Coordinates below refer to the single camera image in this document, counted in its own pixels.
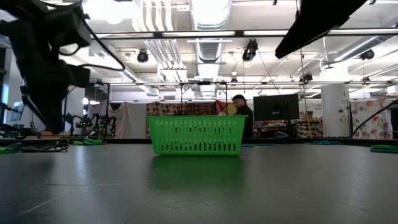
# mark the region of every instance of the black cable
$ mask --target black cable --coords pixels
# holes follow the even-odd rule
[[[271,81],[271,83],[272,83],[272,84],[273,84],[273,86],[275,87],[276,91],[278,91],[278,93],[280,94],[280,92],[279,92],[278,88],[276,87],[276,85],[275,85],[274,81],[272,80],[271,74],[268,72],[267,65],[264,63],[264,60],[262,59],[262,55],[261,55],[261,53],[260,53],[260,50],[258,50],[258,51],[259,51],[259,55],[260,55],[260,58],[261,58],[262,64],[263,64],[263,66],[264,66],[264,68],[266,69],[266,72],[267,72],[267,74],[268,74],[269,80]]]
[[[77,53],[80,49],[81,49],[81,47],[78,46],[77,49],[76,49],[75,51],[73,51],[72,53],[63,53],[63,52],[61,52],[60,50],[58,51],[58,53],[59,53],[60,55],[63,55],[63,56],[72,56],[72,55],[74,55],[75,53]]]
[[[47,2],[43,2],[45,5],[50,6],[50,7],[60,7],[59,5],[56,4],[50,4]],[[97,43],[99,43],[99,45],[106,51],[106,53],[108,53],[113,59],[115,59],[115,61],[117,61],[118,64],[120,64],[120,66],[122,66],[122,68],[111,68],[111,67],[107,67],[107,66],[102,66],[102,65],[93,65],[90,63],[86,63],[83,65],[79,65],[78,67],[95,67],[95,68],[103,68],[103,69],[107,69],[107,70],[112,70],[112,71],[117,71],[117,72],[123,72],[126,69],[125,64],[118,59],[118,57],[113,54],[112,51],[110,51],[110,49],[107,48],[107,46],[105,46],[105,44],[100,40],[100,38],[95,34],[95,32],[93,31],[93,29],[87,24],[86,20],[85,20],[85,16],[82,15],[81,17],[81,21],[83,23],[83,25],[88,29],[88,32],[94,37],[95,41],[97,41]]]
[[[355,132],[366,122],[368,122],[370,119],[372,119],[374,116],[378,115],[379,113],[383,112],[386,110],[388,107],[395,105],[398,103],[398,100],[394,100],[392,103],[388,104],[387,106],[383,107],[383,109],[379,110],[378,112],[374,113],[372,116],[370,116],[368,119],[366,119],[364,122],[362,122],[356,129],[351,133],[351,138],[354,136]]]
[[[58,141],[40,147],[10,147],[8,150],[15,152],[68,152],[69,140]]]
[[[85,27],[88,29],[88,32],[90,32],[92,34],[92,36],[97,41],[97,43],[99,43],[99,45],[106,51],[106,53],[108,53],[113,59],[115,59],[115,61],[117,61],[118,64],[120,64],[120,66],[122,66],[122,68],[111,68],[111,67],[107,67],[107,66],[93,65],[93,64],[89,64],[89,63],[79,65],[78,67],[96,67],[96,68],[103,68],[103,69],[107,69],[107,70],[117,71],[117,72],[123,72],[126,69],[126,66],[124,65],[124,63],[120,59],[118,59],[118,57],[115,54],[113,54],[113,52],[110,49],[108,49],[105,46],[105,44],[100,40],[100,38],[94,33],[94,31],[91,29],[91,27],[87,24],[87,22],[85,21],[84,18],[82,18],[82,22],[85,25]]]

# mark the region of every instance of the wire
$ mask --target wire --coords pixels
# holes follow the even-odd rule
[[[80,49],[81,49],[81,47],[78,46],[77,49],[76,49],[75,51],[73,51],[72,53],[63,53],[63,52],[61,52],[60,50],[58,51],[58,53],[59,53],[60,55],[63,55],[63,56],[72,56],[72,55],[74,55],[75,53],[77,53]]]
[[[384,110],[386,110],[387,108],[389,108],[392,105],[398,104],[398,100],[394,100],[392,103],[390,103],[389,105],[383,107],[383,109],[380,109],[378,112],[374,113],[372,116],[370,116],[368,119],[366,119],[364,122],[362,122],[358,127],[356,127],[356,129],[351,133],[351,138],[354,136],[355,132],[362,126],[364,125],[366,122],[368,122],[370,119],[372,119],[374,116],[378,115],[379,113],[383,112]]]
[[[82,1],[82,0],[79,0],[78,2],[79,2],[80,5],[83,4],[83,1]],[[47,2],[43,2],[43,3],[44,3],[45,5],[47,5],[47,6],[50,6],[50,7],[60,7],[59,5],[56,5],[56,4],[50,4],[50,3],[47,3]],[[106,53],[108,53],[113,59],[115,59],[115,61],[117,61],[117,63],[120,64],[120,66],[121,66],[122,68],[112,68],[112,67],[107,67],[107,66],[102,66],[102,65],[93,65],[93,64],[90,64],[90,63],[86,63],[86,64],[83,64],[83,65],[79,65],[78,67],[103,68],[103,69],[112,70],[112,71],[117,71],[117,72],[123,72],[123,71],[125,71],[125,69],[126,69],[125,64],[124,64],[120,59],[118,59],[118,57],[117,57],[115,54],[113,54],[113,52],[110,51],[110,49],[107,48],[107,46],[105,46],[105,44],[104,44],[104,43],[100,40],[100,38],[95,34],[95,32],[93,31],[93,29],[87,24],[84,15],[81,17],[81,21],[82,21],[83,25],[88,29],[88,32],[93,36],[93,38],[95,39],[95,41],[97,41],[97,43],[99,43],[99,45],[106,51]]]
[[[308,118],[308,111],[307,111],[307,98],[305,97],[305,74],[304,74],[303,50],[302,49],[300,49],[300,61],[301,61],[301,71],[303,73],[303,94],[304,94],[305,115],[307,117],[308,129],[310,130],[310,138],[312,138],[311,124],[310,124],[310,120]]]
[[[90,63],[79,65],[78,67],[103,68],[103,69],[117,71],[117,72],[125,71],[125,69],[126,69],[125,64],[120,59],[118,59],[118,57],[115,54],[113,54],[113,52],[110,49],[107,48],[107,46],[105,46],[105,44],[100,40],[100,38],[98,38],[98,36],[94,33],[94,31],[91,29],[91,27],[87,24],[84,17],[81,18],[81,21],[83,22],[85,27],[88,29],[88,32],[90,32],[92,34],[92,36],[97,41],[97,43],[99,43],[99,45],[106,51],[106,53],[108,53],[113,59],[115,59],[115,61],[117,61],[117,63],[120,64],[120,66],[122,66],[122,68],[111,68],[111,67],[102,66],[102,65],[93,65]]]
[[[68,152],[69,140],[57,141],[55,143],[47,144],[41,147],[14,147],[15,144],[8,146],[6,149],[10,152]]]
[[[268,68],[267,68],[266,64],[264,63],[264,60],[262,59],[262,55],[261,55],[261,53],[260,53],[260,50],[259,50],[259,55],[260,55],[262,64],[263,64],[264,68],[265,68],[266,71],[267,71],[267,74],[268,74],[268,76],[269,76],[269,80],[271,81],[271,83],[272,83],[273,86],[275,87],[276,91],[278,91],[278,93],[280,94],[280,92],[279,92],[278,88],[276,87],[274,81],[272,81],[272,77],[271,77],[270,73],[268,72]]]

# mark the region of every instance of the floral curtain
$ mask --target floral curtain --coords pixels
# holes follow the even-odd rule
[[[390,101],[382,99],[351,102],[354,129],[389,103]],[[384,110],[363,124],[354,134],[354,138],[392,139],[391,111]]]
[[[214,103],[190,103],[183,105],[184,115],[214,115]],[[147,116],[173,116],[181,113],[180,103],[159,103],[147,104]],[[150,139],[150,131],[147,122],[146,138]]]

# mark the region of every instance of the green cable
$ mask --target green cable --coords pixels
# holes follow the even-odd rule
[[[375,146],[371,146],[371,149],[387,149],[387,150],[397,150],[398,151],[397,146],[388,146],[388,145],[375,145]]]

